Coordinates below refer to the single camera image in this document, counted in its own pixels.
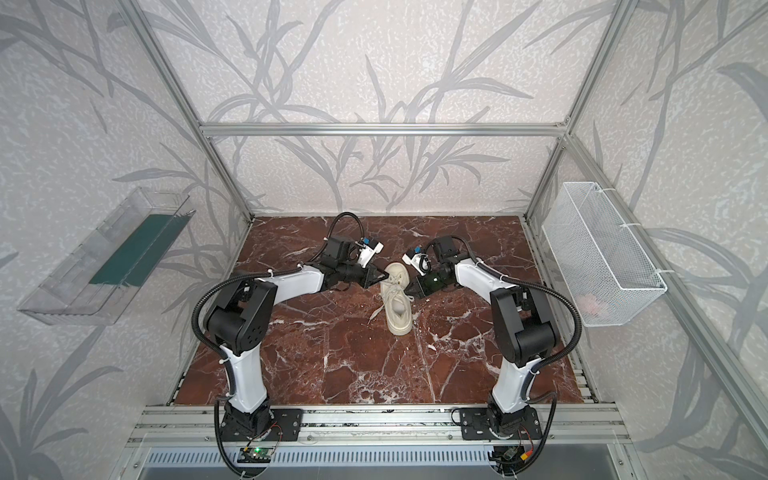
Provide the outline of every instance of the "black cable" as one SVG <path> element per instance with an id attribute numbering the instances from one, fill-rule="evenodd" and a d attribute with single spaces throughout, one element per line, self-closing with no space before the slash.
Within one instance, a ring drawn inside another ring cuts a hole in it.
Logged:
<path id="1" fill-rule="evenodd" d="M 456 408 L 456 409 L 451 409 L 451 422 L 453 422 L 453 425 L 456 425 L 457 427 L 460 427 L 460 426 L 462 426 L 462 424 L 461 424 L 461 423 L 458 423 L 458 422 L 456 422 L 456 421 L 453 419 L 453 412 L 457 412 L 458 410 L 459 410 L 458 408 Z"/>
<path id="2" fill-rule="evenodd" d="M 288 275 L 289 273 L 297 273 L 301 271 L 301 267 L 294 268 L 292 270 L 286 270 L 283 272 L 274 272 L 274 273 L 268 273 L 268 272 L 262 272 L 262 273 L 247 273 L 245 275 L 238 275 L 233 276 L 231 278 L 228 278 L 224 280 L 223 282 L 219 282 L 216 285 L 214 285 L 210 290 L 208 290 L 201 298 L 197 301 L 197 304 L 192 309 L 192 318 L 190 319 L 190 322 L 192 324 L 192 333 L 197 337 L 198 340 L 200 340 L 200 343 L 208 347 L 209 349 L 213 350 L 219 357 L 221 357 L 222 360 L 225 360 L 224 368 L 227 371 L 227 381 L 230 384 L 230 391 L 227 393 L 224 398 L 230 398 L 232 395 L 235 394 L 237 391 L 237 385 L 235 384 L 235 376 L 234 372 L 232 371 L 232 363 L 227 361 L 227 354 L 219 348 L 219 346 L 211 341 L 208 337 L 203 334 L 203 331 L 200 329 L 200 312 L 203 310 L 203 307 L 205 304 L 210 300 L 210 298 L 216 293 L 218 293 L 221 289 L 223 289 L 227 285 L 231 285 L 232 283 L 239 283 L 243 280 L 253 280 L 256 278 L 266 278 L 268 276 L 272 275 Z"/>
<path id="3" fill-rule="evenodd" d="M 493 460 L 501 465 L 510 465 L 512 466 L 512 470 L 517 475 L 518 473 L 524 472 L 526 469 L 528 469 L 533 463 L 536 461 L 539 455 L 541 455 L 541 451 L 544 450 L 544 445 L 547 443 L 547 439 L 549 438 L 549 430 L 552 427 L 552 421 L 554 420 L 554 411 L 558 406 L 558 394 L 556 392 L 548 392 L 544 395 L 528 401 L 528 403 L 540 403 L 549 397 L 552 397 L 552 404 L 549 407 L 549 415 L 547 417 L 547 426 L 544 428 L 544 432 L 542 433 L 541 440 L 538 442 L 538 446 L 534 450 L 533 454 L 525 459 L 523 463 L 520 462 L 506 462 L 504 460 L 501 460 L 500 458 L 494 458 Z"/>
<path id="4" fill-rule="evenodd" d="M 451 238 L 454 238 L 464 244 L 464 246 L 467 249 L 467 253 L 469 254 L 469 257 L 472 259 L 473 262 L 475 262 L 475 265 L 477 265 L 477 267 L 480 270 L 486 273 L 489 273 L 493 276 L 499 275 L 499 279 L 503 282 L 509 282 L 515 285 L 520 285 L 520 286 L 526 286 L 527 288 L 539 290 L 541 292 L 547 293 L 550 296 L 553 296 L 557 301 L 565 305 L 565 308 L 568 309 L 568 311 L 571 313 L 571 316 L 574 319 L 574 333 L 573 333 L 573 336 L 571 336 L 571 341 L 568 342 L 565 348 L 555 353 L 554 355 L 550 355 L 544 358 L 542 361 L 532 366 L 531 369 L 528 371 L 528 374 L 525 377 L 525 380 L 523 381 L 523 386 L 520 391 L 520 396 L 522 398 L 525 398 L 528 396 L 528 387 L 531 385 L 533 378 L 541 370 L 542 367 L 551 365 L 552 363 L 555 363 L 555 362 L 559 362 L 560 360 L 565 358 L 567 354 L 573 351 L 574 348 L 576 348 L 576 345 L 578 344 L 578 341 L 581 338 L 581 330 L 583 327 L 581 324 L 581 315 L 579 314 L 578 310 L 576 310 L 576 307 L 574 306 L 574 304 L 571 303 L 571 301 L 568 298 L 566 298 L 563 294 L 549 288 L 548 286 L 541 285 L 540 283 L 526 282 L 525 280 L 512 278 L 508 275 L 504 275 L 503 273 L 498 272 L 497 270 L 492 269 L 491 267 L 489 267 L 488 265 L 485 265 L 484 263 L 480 263 L 478 261 L 478 258 L 475 256 L 475 252 L 473 252 L 472 248 L 469 246 L 469 242 L 467 242 L 467 240 L 464 240 L 463 238 L 458 237 L 456 235 L 451 235 Z M 528 403 L 539 403 L 543 400 L 546 400 L 549 396 L 552 397 L 552 405 L 549 409 L 549 417 L 547 419 L 547 427 L 544 430 L 544 436 L 541 438 L 541 441 L 538 444 L 538 448 L 536 448 L 536 451 L 533 453 L 533 455 L 531 455 L 531 457 L 527 460 L 527 462 L 523 464 L 522 468 L 517 470 L 515 473 L 523 472 L 525 469 L 533 465 L 533 462 L 536 461 L 538 456 L 541 454 L 541 450 L 544 448 L 544 445 L 547 443 L 547 437 L 549 436 L 549 429 L 552 426 L 552 419 L 554 418 L 554 410 L 557 408 L 557 405 L 558 405 L 558 394 L 556 392 L 549 392 L 536 399 L 527 400 Z"/>
<path id="5" fill-rule="evenodd" d="M 357 222 L 357 226 L 360 228 L 360 239 L 361 240 L 366 237 L 366 229 L 362 226 L 362 222 L 360 221 L 360 217 L 358 217 L 357 215 L 353 214 L 352 212 L 342 212 L 342 213 L 336 215 L 336 217 L 333 219 L 333 222 L 331 222 L 331 226 L 328 229 L 328 234 L 326 235 L 326 239 L 323 241 L 323 246 L 320 247 L 320 250 L 317 250 L 317 253 L 315 253 L 315 256 L 310 259 L 310 262 L 314 262 L 315 260 L 317 260 L 320 257 L 320 255 L 323 253 L 323 251 L 328 246 L 328 240 L 327 239 L 329 239 L 331 237 L 331 235 L 333 235 L 333 229 L 336 227 L 336 224 L 339 222 L 339 220 L 341 220 L 344 217 L 350 217 L 350 218 L 354 219 L 355 222 Z"/>
<path id="6" fill-rule="evenodd" d="M 576 307 L 574 306 L 571 301 L 566 298 L 563 294 L 549 288 L 548 286 L 541 285 L 540 283 L 533 283 L 533 282 L 526 282 L 525 280 L 520 280 L 516 278 L 512 278 L 511 276 L 504 275 L 501 272 L 498 272 L 488 265 L 485 265 L 484 263 L 479 263 L 477 257 L 475 256 L 475 252 L 472 251 L 472 248 L 469 246 L 469 243 L 467 240 L 464 240 L 461 237 L 457 237 L 456 235 L 451 235 L 452 238 L 455 238 L 456 240 L 462 242 L 464 246 L 467 249 L 467 252 L 469 253 L 469 257 L 472 259 L 473 262 L 478 266 L 478 268 L 486 273 L 490 273 L 493 276 L 499 275 L 499 279 L 504 282 L 513 283 L 515 285 L 520 286 L 526 286 L 528 288 L 532 288 L 534 290 L 539 290 L 541 292 L 547 293 L 549 296 L 553 296 L 557 301 L 565 305 L 565 308 L 568 309 L 568 311 L 571 313 L 571 316 L 574 319 L 574 333 L 573 336 L 571 336 L 571 341 L 568 342 L 568 344 L 563 348 L 563 350 L 560 350 L 559 352 L 555 353 L 554 355 L 550 355 L 546 358 L 544 358 L 542 361 L 531 367 L 531 370 L 528 372 L 527 376 L 525 377 L 525 380 L 523 381 L 523 386 L 521 389 L 520 396 L 526 397 L 528 395 L 528 387 L 531 385 L 531 382 L 533 381 L 534 376 L 541 370 L 542 367 L 545 367 L 547 365 L 550 365 L 555 362 L 559 362 L 565 356 L 571 351 L 573 351 L 574 348 L 576 348 L 576 344 L 578 343 L 579 339 L 581 338 L 581 330 L 582 330 L 582 324 L 581 324 L 581 315 L 579 314 L 578 310 L 576 310 Z"/>
<path id="7" fill-rule="evenodd" d="M 224 464 L 227 466 L 229 470 L 232 471 L 235 475 L 237 475 L 240 478 L 256 478 L 257 476 L 261 475 L 261 472 L 250 475 L 247 474 L 244 470 L 240 470 L 237 465 L 233 464 L 230 460 L 230 456 L 227 455 L 227 450 L 224 450 L 224 443 L 221 441 L 221 422 L 219 420 L 219 401 L 221 398 L 217 398 L 214 402 L 214 436 L 216 437 L 216 447 L 219 449 L 219 455 L 221 455 L 221 459 L 223 460 Z"/>
<path id="8" fill-rule="evenodd" d="M 362 222 L 357 217 L 357 215 L 351 213 L 351 212 L 342 212 L 339 215 L 336 216 L 336 218 L 333 219 L 333 222 L 331 223 L 331 226 L 328 230 L 328 235 L 326 238 L 330 238 L 331 234 L 333 233 L 333 229 L 336 226 L 336 223 L 343 217 L 351 217 L 356 222 L 358 227 L 360 228 L 360 238 L 364 238 L 366 235 L 365 229 L 362 226 Z M 326 249 L 328 245 L 328 240 L 325 240 L 323 243 L 323 247 L 320 248 L 320 250 L 315 254 L 314 257 L 310 260 L 310 262 L 317 259 L 317 257 L 320 256 L 321 253 Z M 235 377 L 234 372 L 232 370 L 232 362 L 228 360 L 227 354 L 212 340 L 207 338 L 203 331 L 200 329 L 200 312 L 202 312 L 203 307 L 205 304 L 210 300 L 216 293 L 221 291 L 225 286 L 231 285 L 233 283 L 239 283 L 244 280 L 254 280 L 257 278 L 266 278 L 269 276 L 279 276 L 279 275 L 288 275 L 291 273 L 298 273 L 301 271 L 301 266 L 298 266 L 295 269 L 292 270 L 285 270 L 280 272 L 262 272 L 262 273 L 246 273 L 244 275 L 238 275 L 233 276 L 231 278 L 228 278 L 224 280 L 223 282 L 219 282 L 213 287 L 211 287 L 210 290 L 208 290 L 201 298 L 197 301 L 197 304 L 192 309 L 192 316 L 190 318 L 190 322 L 192 324 L 192 333 L 194 333 L 195 337 L 208 347 L 209 349 L 213 350 L 219 357 L 221 357 L 222 360 L 224 360 L 224 368 L 227 371 L 227 382 L 229 383 L 229 392 L 225 396 L 218 396 L 216 400 L 214 401 L 214 434 L 216 437 L 216 446 L 219 449 L 219 455 L 221 455 L 221 459 L 223 460 L 224 464 L 227 466 L 229 470 L 232 471 L 235 475 L 239 476 L 240 478 L 255 478 L 258 475 L 260 475 L 261 472 L 263 472 L 263 469 L 255 474 L 255 475 L 248 475 L 244 470 L 240 470 L 235 464 L 232 463 L 229 456 L 227 455 L 227 451 L 224 449 L 224 444 L 221 440 L 221 422 L 219 418 L 219 402 L 220 401 L 226 401 L 227 399 L 231 398 L 235 392 L 237 391 L 237 384 L 235 383 Z"/>

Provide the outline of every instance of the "green panel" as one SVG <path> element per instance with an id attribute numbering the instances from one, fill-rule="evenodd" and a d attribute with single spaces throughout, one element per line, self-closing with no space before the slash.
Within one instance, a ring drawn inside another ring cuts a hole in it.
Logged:
<path id="1" fill-rule="evenodd" d="M 189 216 L 148 216 L 93 275 L 90 283 L 144 285 L 189 221 Z"/>

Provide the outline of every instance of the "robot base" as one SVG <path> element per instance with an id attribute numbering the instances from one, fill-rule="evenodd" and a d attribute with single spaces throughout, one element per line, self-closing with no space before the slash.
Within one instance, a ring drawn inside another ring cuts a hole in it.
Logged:
<path id="1" fill-rule="evenodd" d="M 249 419 L 241 416 L 262 415 L 257 410 L 254 413 L 242 413 L 236 409 L 227 409 L 221 424 L 222 442 L 247 442 L 249 437 L 259 435 L 247 425 L 251 424 Z M 265 442 L 295 442 L 299 439 L 299 430 L 301 430 L 301 418 L 304 415 L 302 409 L 274 409 L 266 410 L 267 422 L 262 432 L 266 431 L 272 424 L 277 424 L 261 441 Z"/>
<path id="2" fill-rule="evenodd" d="M 513 413 L 495 412 L 493 406 L 477 409 L 458 409 L 459 423 L 462 426 L 462 438 L 464 440 L 519 440 L 521 435 L 518 430 L 525 428 L 531 436 L 531 440 L 541 439 L 541 423 L 538 421 L 536 409 L 525 406 Z M 494 435 L 491 431 L 501 431 Z"/>

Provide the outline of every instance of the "clear acrylic shelf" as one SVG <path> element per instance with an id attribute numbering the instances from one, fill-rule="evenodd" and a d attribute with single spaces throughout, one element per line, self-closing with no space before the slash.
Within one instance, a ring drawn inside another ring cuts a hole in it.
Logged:
<path id="1" fill-rule="evenodd" d="M 194 214 L 188 199 L 137 188 L 18 309 L 49 325 L 114 324 Z"/>

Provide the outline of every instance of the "white sneaker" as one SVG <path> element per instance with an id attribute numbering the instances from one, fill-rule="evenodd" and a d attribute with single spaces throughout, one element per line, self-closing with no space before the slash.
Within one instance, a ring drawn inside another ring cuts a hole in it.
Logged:
<path id="1" fill-rule="evenodd" d="M 405 335 L 413 327 L 413 315 L 411 313 L 413 297 L 406 295 L 404 290 L 411 278 L 406 266 L 399 262 L 390 263 L 384 271 L 389 274 L 389 278 L 381 282 L 381 297 L 384 305 L 373 312 L 371 319 L 379 315 L 379 312 L 384 309 L 389 331 L 395 335 Z"/>

